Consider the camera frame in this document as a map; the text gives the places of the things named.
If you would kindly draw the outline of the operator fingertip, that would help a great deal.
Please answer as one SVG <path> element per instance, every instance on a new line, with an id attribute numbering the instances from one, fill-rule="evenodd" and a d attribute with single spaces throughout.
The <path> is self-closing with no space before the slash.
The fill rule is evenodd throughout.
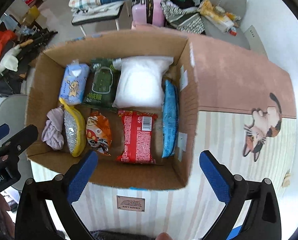
<path id="1" fill-rule="evenodd" d="M 173 238 L 166 232 L 160 233 L 155 240 L 173 240 Z"/>

